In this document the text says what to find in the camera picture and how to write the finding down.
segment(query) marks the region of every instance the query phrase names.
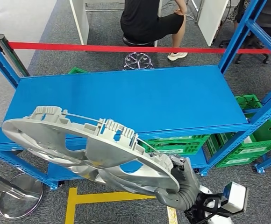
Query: shoe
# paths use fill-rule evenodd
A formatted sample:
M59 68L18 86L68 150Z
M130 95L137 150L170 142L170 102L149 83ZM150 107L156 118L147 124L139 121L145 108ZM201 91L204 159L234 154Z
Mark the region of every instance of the shoe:
M188 55L188 53L170 53L167 58L170 61L175 61L177 60L179 58L184 58L186 57L186 55Z

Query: person's leg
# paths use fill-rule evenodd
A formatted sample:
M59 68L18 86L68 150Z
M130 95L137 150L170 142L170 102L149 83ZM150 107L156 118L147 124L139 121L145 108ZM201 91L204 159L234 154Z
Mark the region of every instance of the person's leg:
M185 21L186 16L184 16L184 20L182 25L180 27L180 29L176 34L172 34L172 41L173 41L173 47L173 48L179 48L180 47L180 44L182 43L184 33L185 32Z

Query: red rope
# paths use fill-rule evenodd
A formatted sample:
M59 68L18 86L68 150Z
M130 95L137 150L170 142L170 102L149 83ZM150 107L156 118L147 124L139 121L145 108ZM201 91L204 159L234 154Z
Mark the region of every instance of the red rope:
M64 50L64 51L92 51L92 52L145 52L145 53L170 53L188 52L200 54L223 54L222 48L163 48L163 47L126 47L110 45L80 45L63 43L29 43L10 42L13 49L32 50ZM239 49L238 54L271 54L268 49Z

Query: stool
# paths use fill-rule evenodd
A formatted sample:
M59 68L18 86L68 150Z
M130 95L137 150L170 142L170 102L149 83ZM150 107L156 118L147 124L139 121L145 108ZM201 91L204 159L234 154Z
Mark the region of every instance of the stool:
M122 38L123 43L127 46L130 47L154 47L154 42L139 42L135 41L130 38L128 38L125 35ZM138 69L153 69L153 64L151 63L151 59L144 53L130 53L125 58L125 65L123 70L126 69L132 69L132 70L138 70Z

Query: yellow floor marking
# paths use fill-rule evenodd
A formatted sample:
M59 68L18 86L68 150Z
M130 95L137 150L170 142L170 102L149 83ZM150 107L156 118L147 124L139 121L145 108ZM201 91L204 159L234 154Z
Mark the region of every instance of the yellow floor marking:
M70 188L66 210L65 224L73 224L75 215L75 205L77 196L77 188Z
M149 198L155 197L146 195L136 195L127 192L78 195L77 188L70 188L67 199L67 208L66 210L65 224L74 223L75 206L76 204L129 201Z
M146 195L135 195L127 192L114 192L114 193L102 193L102 194L91 194L91 195L77 195L76 204L84 203L101 203L101 202L117 202L117 201L129 201L129 200L140 200L155 198L154 196Z
M169 224L178 224L177 213L176 209L167 207Z

